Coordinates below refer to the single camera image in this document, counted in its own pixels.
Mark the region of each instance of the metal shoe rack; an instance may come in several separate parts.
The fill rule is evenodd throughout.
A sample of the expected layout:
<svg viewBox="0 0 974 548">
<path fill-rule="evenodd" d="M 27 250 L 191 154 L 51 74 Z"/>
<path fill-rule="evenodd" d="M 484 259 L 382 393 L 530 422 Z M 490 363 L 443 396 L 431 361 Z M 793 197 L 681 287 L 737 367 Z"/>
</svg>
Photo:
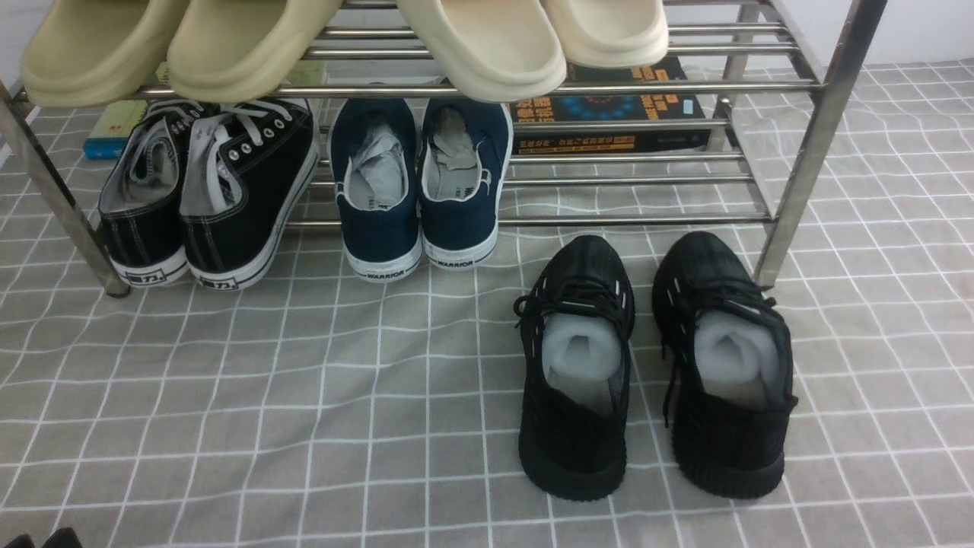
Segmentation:
<svg viewBox="0 0 974 548">
<path fill-rule="evenodd" d="M 705 129 L 710 140 L 703 151 L 640 153 L 613 155 L 532 155 L 515 156 L 515 166 L 555 164 L 618 164 L 658 162 L 732 162 L 738 173 L 701 176 L 643 176 L 643 177 L 545 177 L 511 178 L 507 188 L 598 186 L 598 185 L 682 185 L 682 184 L 745 184 L 754 199 L 754 211 L 749 213 L 712 213 L 685 215 L 552 215 L 502 217 L 503 226 L 619 226 L 619 225 L 713 225 L 761 223 L 768 234 L 759 259 L 755 279 L 764 287 L 771 287 L 784 262 L 799 220 L 805 211 L 808 197 L 821 171 L 826 153 L 852 92 L 859 70 L 873 40 L 887 0 L 851 0 L 832 61 L 823 73 L 821 65 L 811 56 L 803 36 L 781 5 L 781 0 L 664 0 L 668 6 L 739 6 L 737 20 L 728 23 L 671 25 L 675 39 L 670 53 L 681 58 L 689 56 L 720 56 L 727 58 L 724 77 L 713 81 L 646 82 L 625 85 L 567 84 L 553 92 L 554 96 L 614 96 L 643 94 L 710 94 L 717 96 L 713 117 L 706 120 L 652 122 L 593 122 L 518 125 L 515 133 L 577 131 L 631 132 L 633 130 Z M 394 0 L 347 0 L 345 9 L 395 9 Z M 773 36 L 772 41 L 755 42 L 757 35 Z M 725 37 L 709 43 L 687 42 L 700 36 Z M 429 59 L 429 52 L 414 46 L 416 36 L 408 28 L 327 28 L 321 35 L 326 40 L 343 40 L 355 44 L 360 40 L 410 40 L 406 45 L 384 48 L 341 49 L 312 47 L 304 59 Z M 744 79 L 750 56 L 785 56 L 795 69 L 797 78 L 789 80 Z M 733 106 L 740 94 L 807 93 L 814 110 L 805 131 L 791 175 L 779 206 L 772 211 L 765 188 L 751 170 L 746 146 L 736 138 L 737 124 Z M 429 98 L 458 96 L 457 90 L 442 85 L 355 87 L 281 86 L 274 93 L 283 98 L 351 98 L 404 97 Z M 132 98 L 172 98 L 172 90 L 163 86 L 145 86 Z M 24 162 L 34 186 L 53 210 L 79 252 L 94 271 L 108 294 L 125 296 L 129 286 L 112 268 L 107 254 L 82 209 L 77 205 L 70 188 L 55 169 L 44 148 L 31 131 L 26 115 L 30 111 L 29 97 L 20 85 L 8 92 L 0 85 L 0 135 L 13 147 Z M 331 187 L 327 180 L 328 161 L 320 163 L 321 176 L 313 185 Z M 337 219 L 294 219 L 289 224 L 297 229 L 338 228 Z"/>
</svg>

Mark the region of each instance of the beige slide sandal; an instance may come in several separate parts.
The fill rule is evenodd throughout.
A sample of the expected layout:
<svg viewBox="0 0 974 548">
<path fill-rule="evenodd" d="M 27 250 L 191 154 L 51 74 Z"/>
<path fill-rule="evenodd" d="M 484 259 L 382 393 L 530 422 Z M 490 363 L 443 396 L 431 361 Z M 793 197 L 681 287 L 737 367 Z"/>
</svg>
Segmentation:
<svg viewBox="0 0 974 548">
<path fill-rule="evenodd" d="M 342 0 L 192 0 L 169 46 L 169 83 L 184 97 L 243 102 L 286 78 Z"/>
<path fill-rule="evenodd" d="M 538 0 L 398 0 L 398 6 L 469 98 L 535 98 L 565 80 L 565 56 Z"/>
<path fill-rule="evenodd" d="M 569 61 L 596 68 L 659 62 L 669 46 L 662 0 L 542 0 Z"/>
<path fill-rule="evenodd" d="M 55 0 L 20 64 L 30 100 L 79 107 L 124 98 L 166 57 L 188 0 Z"/>
</svg>

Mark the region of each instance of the sneaker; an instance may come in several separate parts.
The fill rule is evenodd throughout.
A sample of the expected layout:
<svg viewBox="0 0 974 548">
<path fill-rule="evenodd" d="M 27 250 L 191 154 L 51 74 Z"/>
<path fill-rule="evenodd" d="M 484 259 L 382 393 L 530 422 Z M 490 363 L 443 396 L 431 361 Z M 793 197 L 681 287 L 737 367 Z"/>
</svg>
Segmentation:
<svg viewBox="0 0 974 548">
<path fill-rule="evenodd" d="M 701 489 L 757 498 L 784 473 L 792 395 L 791 335 L 737 256 L 717 236 L 693 232 L 663 258 L 653 283 L 653 314 L 663 351 L 673 353 L 680 394 L 673 452 Z"/>
<path fill-rule="evenodd" d="M 150 104 L 101 189 L 98 231 L 115 269 L 133 286 L 165 285 L 188 268 L 178 210 L 190 128 L 212 112 L 195 101 Z"/>
<path fill-rule="evenodd" d="M 423 120 L 423 248 L 446 270 L 470 270 L 497 246 L 498 206 L 514 128 L 502 104 L 430 99 Z"/>
<path fill-rule="evenodd" d="M 625 474 L 632 286 L 608 242 L 580 236 L 514 301 L 527 361 L 521 465 L 561 498 L 608 496 Z"/>
<path fill-rule="evenodd" d="M 271 267 L 287 218 L 318 166 L 305 99 L 261 99 L 193 126 L 179 206 L 190 269 L 203 286 L 252 286 Z"/>
<path fill-rule="evenodd" d="M 328 134 L 345 257 L 368 282 L 411 274 L 423 258 L 416 217 L 416 122 L 401 98 L 349 99 Z"/>
</svg>

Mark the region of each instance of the black shoelace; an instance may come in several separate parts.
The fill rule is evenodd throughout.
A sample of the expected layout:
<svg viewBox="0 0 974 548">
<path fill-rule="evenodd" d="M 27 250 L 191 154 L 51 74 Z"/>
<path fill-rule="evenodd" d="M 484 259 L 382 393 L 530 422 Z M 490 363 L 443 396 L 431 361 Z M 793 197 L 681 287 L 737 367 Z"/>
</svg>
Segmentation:
<svg viewBox="0 0 974 548">
<path fill-rule="evenodd" d="M 514 301 L 514 314 L 520 318 L 518 328 L 526 320 L 538 321 L 552 312 L 561 312 L 604 318 L 612 322 L 617 333 L 625 333 L 625 316 L 619 296 L 601 280 L 578 275 L 559 282 L 554 291 L 535 287 Z"/>
<path fill-rule="evenodd" d="M 759 290 L 741 287 L 740 280 L 736 278 L 718 278 L 700 287 L 687 288 L 679 300 L 674 301 L 680 314 L 687 317 L 696 316 L 696 312 L 702 309 L 713 309 L 721 305 L 732 302 L 745 309 L 755 310 L 758 314 L 769 314 L 778 317 L 772 307 L 777 304 L 774 297 L 764 298 Z M 666 340 L 660 342 L 662 348 L 662 359 L 666 359 Z M 670 381 L 666 387 L 666 397 L 663 398 L 663 424 L 669 428 L 669 408 L 673 397 L 673 388 L 676 386 L 676 375 L 679 370 L 679 362 L 676 356 L 673 359 L 673 366 L 670 368 Z"/>
</svg>

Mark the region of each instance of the black canvas sneaker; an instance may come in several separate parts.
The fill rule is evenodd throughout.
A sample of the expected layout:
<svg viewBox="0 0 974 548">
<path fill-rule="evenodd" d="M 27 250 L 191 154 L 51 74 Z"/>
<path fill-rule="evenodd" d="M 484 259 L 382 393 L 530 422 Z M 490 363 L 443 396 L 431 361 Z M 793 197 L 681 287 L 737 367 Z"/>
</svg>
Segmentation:
<svg viewBox="0 0 974 548">
<path fill-rule="evenodd" d="M 133 286 L 168 284 L 188 268 L 178 209 L 189 134 L 214 108 L 182 99 L 149 105 L 101 189 L 98 231 L 115 269 Z"/>
<path fill-rule="evenodd" d="M 267 273 L 319 155 L 318 125 L 304 99 L 253 100 L 193 126 L 179 215 L 190 269 L 203 286 L 240 290 Z"/>
</svg>

